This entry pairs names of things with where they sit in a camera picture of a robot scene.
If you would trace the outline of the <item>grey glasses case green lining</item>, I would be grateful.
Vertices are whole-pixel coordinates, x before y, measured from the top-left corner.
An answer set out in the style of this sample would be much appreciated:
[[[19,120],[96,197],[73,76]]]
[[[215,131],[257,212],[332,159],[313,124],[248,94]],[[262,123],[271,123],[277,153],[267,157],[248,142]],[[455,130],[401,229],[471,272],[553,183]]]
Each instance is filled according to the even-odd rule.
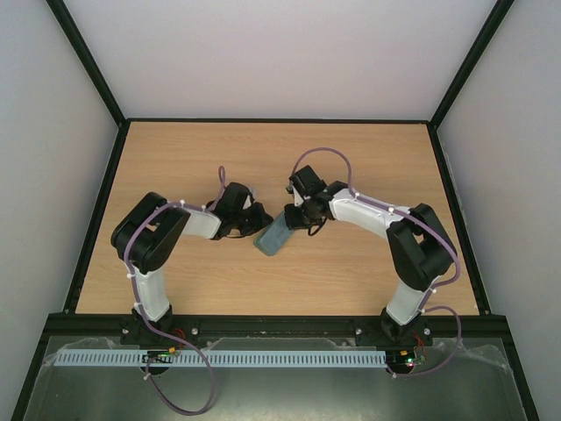
[[[253,244],[265,256],[273,257],[283,248],[292,234],[293,231],[288,227],[283,211],[263,230]]]

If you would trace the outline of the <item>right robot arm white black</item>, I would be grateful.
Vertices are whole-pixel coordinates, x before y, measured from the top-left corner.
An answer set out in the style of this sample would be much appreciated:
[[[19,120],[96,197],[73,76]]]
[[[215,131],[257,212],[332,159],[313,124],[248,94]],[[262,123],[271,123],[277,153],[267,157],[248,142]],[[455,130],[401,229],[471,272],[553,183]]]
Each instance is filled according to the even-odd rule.
[[[288,229],[316,234],[327,221],[356,225],[387,241],[398,276],[392,299],[382,310],[381,330],[395,344],[413,332],[437,281],[458,255],[437,214],[425,203],[414,208],[393,206],[353,192],[347,183],[326,184],[310,166],[289,177],[285,206]]]

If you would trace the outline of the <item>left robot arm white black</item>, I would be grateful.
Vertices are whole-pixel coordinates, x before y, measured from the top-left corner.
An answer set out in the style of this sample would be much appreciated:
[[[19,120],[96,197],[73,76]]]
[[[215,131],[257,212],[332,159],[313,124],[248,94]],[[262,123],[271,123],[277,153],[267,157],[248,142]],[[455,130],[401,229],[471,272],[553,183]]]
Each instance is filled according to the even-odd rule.
[[[131,319],[122,324],[126,345],[159,346],[185,338],[173,322],[167,297],[164,265],[182,235],[208,240],[252,236],[273,222],[253,191],[231,182],[216,199],[194,206],[170,202],[149,192],[119,223],[110,237],[118,258],[127,268],[134,304]]]

